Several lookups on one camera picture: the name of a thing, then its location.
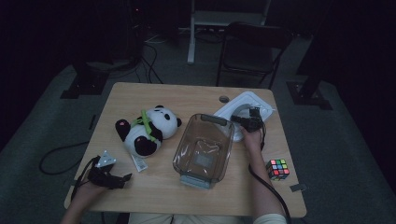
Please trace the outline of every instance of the white tag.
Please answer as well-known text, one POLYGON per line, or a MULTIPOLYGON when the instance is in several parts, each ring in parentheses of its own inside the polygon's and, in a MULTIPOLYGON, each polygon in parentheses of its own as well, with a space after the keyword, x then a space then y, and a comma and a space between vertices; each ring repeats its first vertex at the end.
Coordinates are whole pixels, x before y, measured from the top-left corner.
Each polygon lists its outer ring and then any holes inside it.
POLYGON ((137 172, 146 170, 148 168, 148 165, 142 158, 132 156, 132 159, 134 160, 134 165, 136 166, 137 172))

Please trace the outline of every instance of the lap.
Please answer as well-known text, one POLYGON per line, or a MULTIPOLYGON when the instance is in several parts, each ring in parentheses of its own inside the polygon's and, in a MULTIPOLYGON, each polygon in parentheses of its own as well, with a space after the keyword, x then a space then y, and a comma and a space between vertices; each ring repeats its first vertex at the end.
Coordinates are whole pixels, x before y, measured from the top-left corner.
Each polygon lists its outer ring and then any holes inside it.
POLYGON ((131 213, 129 224, 242 224, 239 217, 131 213))

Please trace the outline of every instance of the panda face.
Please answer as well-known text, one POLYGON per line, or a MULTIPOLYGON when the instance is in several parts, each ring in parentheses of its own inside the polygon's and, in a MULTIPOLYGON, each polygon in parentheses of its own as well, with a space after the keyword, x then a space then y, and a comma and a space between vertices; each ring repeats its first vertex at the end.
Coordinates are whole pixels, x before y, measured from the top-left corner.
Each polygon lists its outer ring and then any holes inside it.
POLYGON ((165 107, 156 107, 147 111, 147 115, 154 126, 163 132, 163 138, 171 137, 177 130, 176 115, 165 107))

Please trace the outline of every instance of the wooden table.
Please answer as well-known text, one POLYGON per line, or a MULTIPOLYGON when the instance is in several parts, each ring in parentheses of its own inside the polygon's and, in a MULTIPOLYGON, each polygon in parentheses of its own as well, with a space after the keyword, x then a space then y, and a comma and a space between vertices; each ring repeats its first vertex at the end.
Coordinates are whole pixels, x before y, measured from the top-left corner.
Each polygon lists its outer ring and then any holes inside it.
MULTIPOLYGON (((111 91, 78 168, 77 177, 87 162, 102 155, 104 150, 117 159, 111 174, 117 176, 133 173, 124 189, 113 189, 104 194, 92 207, 92 211, 142 212, 165 214, 250 216, 250 178, 248 159, 242 142, 233 143, 225 177, 212 189, 197 189, 180 183, 179 173, 173 168, 178 143, 190 117, 197 113, 214 114, 224 106, 221 95, 232 100, 244 91, 253 91, 268 103, 274 113, 266 121, 267 135, 262 151, 264 158, 285 159, 290 175, 284 181, 273 181, 283 197, 292 217, 304 217, 306 208, 300 191, 292 192, 290 186, 298 184, 288 143, 276 111, 274 95, 269 90, 116 83, 111 91), (156 105, 169 107, 181 118, 183 124, 176 135, 163 141, 158 152, 146 158, 148 169, 138 173, 132 158, 123 147, 115 130, 119 119, 132 121, 140 116, 141 109, 156 105)), ((64 206, 70 204, 70 192, 64 206)))

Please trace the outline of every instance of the floor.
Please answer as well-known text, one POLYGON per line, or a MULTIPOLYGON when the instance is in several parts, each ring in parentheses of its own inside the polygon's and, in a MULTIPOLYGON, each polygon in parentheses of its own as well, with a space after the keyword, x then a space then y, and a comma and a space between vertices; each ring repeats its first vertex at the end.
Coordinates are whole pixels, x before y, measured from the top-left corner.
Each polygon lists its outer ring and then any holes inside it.
MULTIPOLYGON (((219 59, 218 38, 197 34, 195 63, 187 64, 188 33, 180 31, 178 44, 152 36, 144 47, 144 58, 152 63, 158 78, 147 65, 112 72, 101 95, 80 95, 60 99, 75 77, 66 67, 48 86, 35 108, 0 154, 0 223, 56 223, 64 213, 64 198, 74 183, 77 167, 59 175, 46 175, 38 166, 53 148, 90 140, 92 116, 100 116, 114 83, 148 82, 214 86, 219 59)), ((286 83, 304 82, 296 71, 310 39, 296 36, 282 58, 272 91, 276 98, 290 153, 300 180, 307 215, 293 223, 394 223, 396 198, 380 173, 370 150, 340 100, 337 89, 326 82, 319 85, 333 110, 314 105, 295 105, 286 83)), ((126 63, 118 61, 116 65, 126 63)), ((99 69, 107 64, 92 63, 99 69)), ((264 88, 258 79, 228 76, 221 86, 264 88)), ((42 163, 47 171, 62 171, 78 161, 84 144, 67 147, 42 163)), ((118 214, 105 214, 115 223, 118 214)), ((100 213, 88 212, 82 223, 100 223, 100 213)))

